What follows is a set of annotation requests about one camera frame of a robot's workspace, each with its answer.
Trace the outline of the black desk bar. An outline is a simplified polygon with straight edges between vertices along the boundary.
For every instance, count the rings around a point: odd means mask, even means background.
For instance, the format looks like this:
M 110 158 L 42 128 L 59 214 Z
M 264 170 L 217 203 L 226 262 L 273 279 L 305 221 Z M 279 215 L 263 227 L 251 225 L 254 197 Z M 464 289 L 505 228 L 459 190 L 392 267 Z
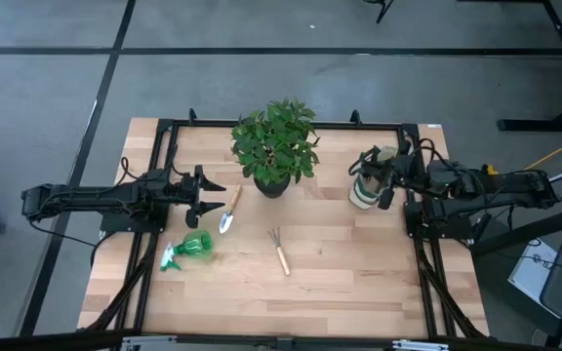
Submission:
M 562 230 L 562 212 L 551 215 L 545 219 L 528 223 L 515 228 L 508 233 L 481 241 L 471 246 L 473 255 L 484 255 L 499 250 L 510 248 L 519 244 L 528 243 L 536 238 Z

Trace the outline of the green plastic spray bottle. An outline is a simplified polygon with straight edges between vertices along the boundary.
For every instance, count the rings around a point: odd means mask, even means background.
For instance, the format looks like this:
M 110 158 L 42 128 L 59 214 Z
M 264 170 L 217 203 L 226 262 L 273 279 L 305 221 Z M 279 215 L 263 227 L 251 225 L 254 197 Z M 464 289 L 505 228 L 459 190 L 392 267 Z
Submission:
M 186 234 L 178 245 L 169 242 L 162 253 L 160 271 L 169 269 L 181 270 L 176 256 L 190 258 L 208 258 L 212 255 L 214 243 L 211 234 L 206 230 L 196 230 Z

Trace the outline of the green plant in black pot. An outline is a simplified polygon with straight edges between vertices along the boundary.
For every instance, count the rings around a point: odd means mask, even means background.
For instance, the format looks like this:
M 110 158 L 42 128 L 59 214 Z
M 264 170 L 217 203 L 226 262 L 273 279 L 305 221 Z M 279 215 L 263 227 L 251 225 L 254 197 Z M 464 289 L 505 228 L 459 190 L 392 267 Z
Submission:
M 280 197 L 291 182 L 314 176 L 320 137 L 315 112 L 297 99 L 272 100 L 231 130 L 231 152 L 244 178 L 252 178 L 267 198 Z

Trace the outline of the beige and green gardening bag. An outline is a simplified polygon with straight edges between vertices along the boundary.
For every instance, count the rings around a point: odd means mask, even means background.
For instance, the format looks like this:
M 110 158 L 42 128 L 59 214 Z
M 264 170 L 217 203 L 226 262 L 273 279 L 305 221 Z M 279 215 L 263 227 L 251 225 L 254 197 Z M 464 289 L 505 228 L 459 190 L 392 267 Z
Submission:
M 362 210 L 369 210 L 377 205 L 380 198 L 380 193 L 377 188 L 365 188 L 362 183 L 363 174 L 376 174 L 377 172 L 363 172 L 361 170 L 361 163 L 365 159 L 377 160 L 381 147 L 374 145 L 368 151 L 362 152 L 357 161 L 355 161 L 348 169 L 350 176 L 355 176 L 355 180 L 349 192 L 349 200 L 355 206 Z

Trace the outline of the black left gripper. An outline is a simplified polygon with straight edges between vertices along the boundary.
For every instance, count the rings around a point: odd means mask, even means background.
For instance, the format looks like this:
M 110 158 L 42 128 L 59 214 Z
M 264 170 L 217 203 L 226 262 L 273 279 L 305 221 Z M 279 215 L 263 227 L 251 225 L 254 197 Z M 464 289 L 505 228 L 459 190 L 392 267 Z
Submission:
M 226 188 L 208 180 L 203 175 L 203 167 L 196 165 L 192 173 L 184 173 L 181 176 L 180 196 L 183 202 L 189 206 L 186 211 L 185 223 L 189 228 L 197 228 L 199 217 L 225 206 L 224 202 L 200 201 L 200 188 L 204 191 L 225 191 Z

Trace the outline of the silver metal bracket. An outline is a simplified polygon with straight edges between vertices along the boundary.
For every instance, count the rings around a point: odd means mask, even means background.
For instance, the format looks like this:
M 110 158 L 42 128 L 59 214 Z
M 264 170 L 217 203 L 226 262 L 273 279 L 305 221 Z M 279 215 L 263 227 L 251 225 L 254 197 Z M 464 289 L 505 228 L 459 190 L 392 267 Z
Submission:
M 126 336 L 122 339 L 120 351 L 141 351 L 143 346 L 176 344 L 178 337 L 169 334 Z
M 394 351 L 449 351 L 448 344 L 408 339 L 393 340 L 391 347 Z

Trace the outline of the hand rake with wooden handle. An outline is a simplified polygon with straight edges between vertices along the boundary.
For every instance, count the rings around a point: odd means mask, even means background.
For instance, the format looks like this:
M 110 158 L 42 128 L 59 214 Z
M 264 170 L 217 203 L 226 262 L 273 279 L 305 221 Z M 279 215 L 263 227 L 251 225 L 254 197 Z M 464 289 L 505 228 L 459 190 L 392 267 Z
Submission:
M 282 249 L 281 246 L 281 232 L 280 232 L 280 228 L 272 228 L 268 231 L 268 235 L 270 236 L 274 246 L 275 246 L 275 250 L 277 252 L 280 264 L 282 266 L 282 269 L 284 271 L 284 274 L 286 276 L 290 276 L 291 275 L 291 269 L 290 269 L 290 265 L 288 263 L 287 257 L 285 256 L 285 253 Z

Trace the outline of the white box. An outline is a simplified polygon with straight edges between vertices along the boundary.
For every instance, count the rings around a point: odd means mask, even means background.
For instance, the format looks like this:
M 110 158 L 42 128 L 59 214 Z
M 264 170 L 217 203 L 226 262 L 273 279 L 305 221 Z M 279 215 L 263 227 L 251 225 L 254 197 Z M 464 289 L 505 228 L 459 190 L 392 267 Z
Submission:
M 507 281 L 536 304 L 542 305 L 542 289 L 556 255 L 556 250 L 540 239 L 529 242 L 511 270 Z

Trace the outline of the black chair base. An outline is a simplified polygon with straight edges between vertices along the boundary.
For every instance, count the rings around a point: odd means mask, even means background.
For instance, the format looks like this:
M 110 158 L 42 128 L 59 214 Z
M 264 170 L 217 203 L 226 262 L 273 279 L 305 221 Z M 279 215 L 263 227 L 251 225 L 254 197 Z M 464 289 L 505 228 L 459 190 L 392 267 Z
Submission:
M 376 19 L 376 24 L 380 24 L 385 14 L 387 13 L 387 11 L 389 10 L 389 8 L 391 7 L 391 5 L 394 3 L 395 0 L 362 0 L 362 1 L 371 5 L 381 6 L 381 9 Z

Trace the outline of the garden trowel with wooden handle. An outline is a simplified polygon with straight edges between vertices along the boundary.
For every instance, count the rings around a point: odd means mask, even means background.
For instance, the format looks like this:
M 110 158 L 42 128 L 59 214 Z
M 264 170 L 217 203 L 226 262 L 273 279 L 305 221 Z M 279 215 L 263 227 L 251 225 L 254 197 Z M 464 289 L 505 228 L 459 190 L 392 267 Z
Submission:
M 219 224 L 219 232 L 220 234 L 225 233 L 228 228 L 230 227 L 230 224 L 233 220 L 233 211 L 235 210 L 235 207 L 237 205 L 237 202 L 240 198 L 242 192 L 242 185 L 238 184 L 235 188 L 235 191 L 233 193 L 233 195 L 231 196 L 231 199 L 228 203 L 228 207 L 227 210 L 222 214 L 221 217 L 221 221 Z

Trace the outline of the black rig beam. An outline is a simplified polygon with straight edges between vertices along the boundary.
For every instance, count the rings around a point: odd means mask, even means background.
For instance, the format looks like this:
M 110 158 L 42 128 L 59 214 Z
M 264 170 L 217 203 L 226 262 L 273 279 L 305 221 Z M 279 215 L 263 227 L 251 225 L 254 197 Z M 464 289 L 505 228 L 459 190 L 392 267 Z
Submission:
M 0 338 L 0 351 L 97 351 L 120 347 L 126 336 L 136 336 L 135 330 L 77 331 Z M 301 347 L 377 348 L 394 351 L 392 341 L 405 338 L 327 338 L 304 336 L 248 336 L 248 335 L 177 335 L 176 344 L 219 344 L 268 346 L 279 351 L 296 351 Z M 435 336 L 427 339 L 408 339 L 449 345 L 449 351 L 562 351 L 560 347 L 538 346 L 498 341 L 492 338 L 461 338 Z

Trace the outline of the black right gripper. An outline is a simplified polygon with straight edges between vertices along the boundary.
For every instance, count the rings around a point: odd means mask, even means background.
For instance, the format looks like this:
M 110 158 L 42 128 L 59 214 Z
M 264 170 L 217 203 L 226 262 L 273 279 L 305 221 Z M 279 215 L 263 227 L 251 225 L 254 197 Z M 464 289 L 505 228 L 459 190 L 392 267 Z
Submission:
M 363 172 L 377 172 L 363 174 L 362 183 L 365 188 L 377 188 L 380 193 L 378 207 L 381 210 L 389 209 L 394 187 L 405 177 L 410 148 L 411 143 L 408 140 L 403 140 L 398 147 L 386 145 L 380 149 L 377 160 L 365 159 L 361 163 Z

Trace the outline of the black aluminium frame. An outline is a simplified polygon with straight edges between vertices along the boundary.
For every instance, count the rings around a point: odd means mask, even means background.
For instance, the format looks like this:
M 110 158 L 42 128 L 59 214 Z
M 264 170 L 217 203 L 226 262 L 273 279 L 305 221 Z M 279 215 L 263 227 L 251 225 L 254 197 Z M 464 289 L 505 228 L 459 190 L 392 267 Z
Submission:
M 212 255 L 181 257 L 181 270 L 153 266 L 120 312 L 119 326 L 172 334 L 361 339 L 454 331 L 417 267 L 418 246 L 403 216 L 405 192 L 398 190 L 386 211 L 362 210 L 349 201 L 347 172 L 363 150 L 401 138 L 431 139 L 444 151 L 440 126 L 319 123 L 314 177 L 276 199 L 243 177 L 230 151 L 231 129 L 229 121 L 199 118 L 172 126 L 158 118 L 130 122 L 122 153 L 133 171 L 146 170 L 174 142 L 180 171 L 201 165 L 226 188 L 204 193 L 204 200 L 229 202 L 238 184 L 242 192 L 227 232 L 218 232 L 220 211 L 200 219 L 200 227 L 214 234 Z M 268 235 L 277 227 L 290 276 Z

